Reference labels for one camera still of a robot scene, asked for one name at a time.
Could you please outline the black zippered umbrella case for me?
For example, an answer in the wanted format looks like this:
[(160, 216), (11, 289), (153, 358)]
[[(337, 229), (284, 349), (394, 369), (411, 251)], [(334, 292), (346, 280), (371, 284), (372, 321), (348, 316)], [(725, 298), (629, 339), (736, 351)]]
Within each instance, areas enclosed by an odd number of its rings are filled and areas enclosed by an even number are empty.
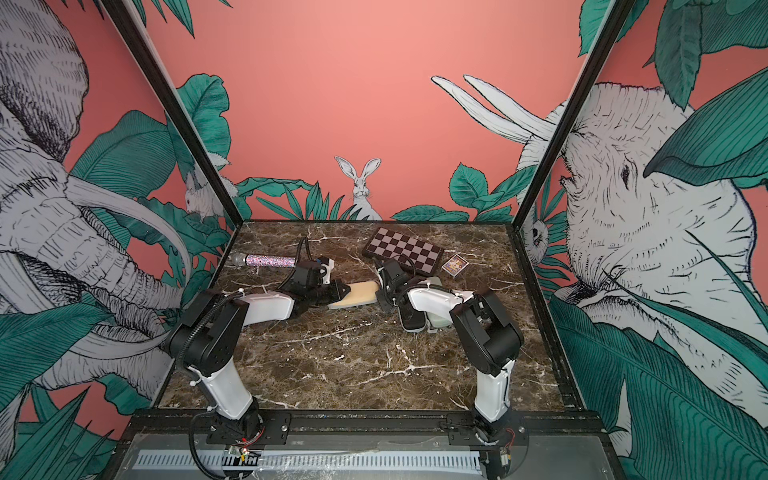
[(426, 313), (415, 310), (409, 303), (398, 306), (398, 315), (401, 326), (406, 332), (418, 333), (426, 328)]

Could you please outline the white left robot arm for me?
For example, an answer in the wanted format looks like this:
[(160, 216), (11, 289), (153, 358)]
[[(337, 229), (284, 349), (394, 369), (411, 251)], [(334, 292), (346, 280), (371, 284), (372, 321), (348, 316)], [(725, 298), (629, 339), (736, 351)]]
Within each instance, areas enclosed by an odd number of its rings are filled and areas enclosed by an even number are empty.
[(216, 414), (239, 421), (255, 406), (233, 360), (243, 328), (295, 319), (310, 308), (345, 299), (352, 287), (333, 279), (332, 271), (333, 261), (322, 257), (298, 262), (273, 291), (226, 294), (208, 289), (188, 307), (161, 349), (201, 389)]

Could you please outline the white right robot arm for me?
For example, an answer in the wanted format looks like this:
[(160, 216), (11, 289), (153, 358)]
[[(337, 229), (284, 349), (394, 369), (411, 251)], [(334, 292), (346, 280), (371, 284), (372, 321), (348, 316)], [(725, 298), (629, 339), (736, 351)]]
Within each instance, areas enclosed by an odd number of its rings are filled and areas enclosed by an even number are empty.
[(524, 335), (496, 293), (451, 290), (396, 260), (378, 260), (376, 271), (377, 301), (383, 310), (398, 313), (403, 330), (454, 328), (477, 372), (474, 411), (487, 424), (499, 421), (510, 408), (510, 376)]

